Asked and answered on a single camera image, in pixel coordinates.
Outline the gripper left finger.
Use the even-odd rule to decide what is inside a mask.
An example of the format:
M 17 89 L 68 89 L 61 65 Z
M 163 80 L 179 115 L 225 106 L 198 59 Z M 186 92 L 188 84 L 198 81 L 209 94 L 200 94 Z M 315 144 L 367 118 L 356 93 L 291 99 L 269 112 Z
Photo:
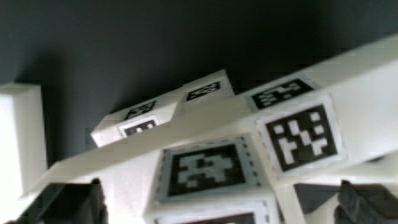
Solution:
M 13 224 L 108 224 L 99 179 L 88 183 L 51 183 Z

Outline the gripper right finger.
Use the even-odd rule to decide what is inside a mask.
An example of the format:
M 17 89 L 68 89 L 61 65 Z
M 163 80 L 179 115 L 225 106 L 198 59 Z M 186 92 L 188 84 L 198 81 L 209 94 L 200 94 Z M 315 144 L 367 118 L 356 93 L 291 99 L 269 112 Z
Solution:
M 333 224 L 398 224 L 398 198 L 381 184 L 340 181 Z

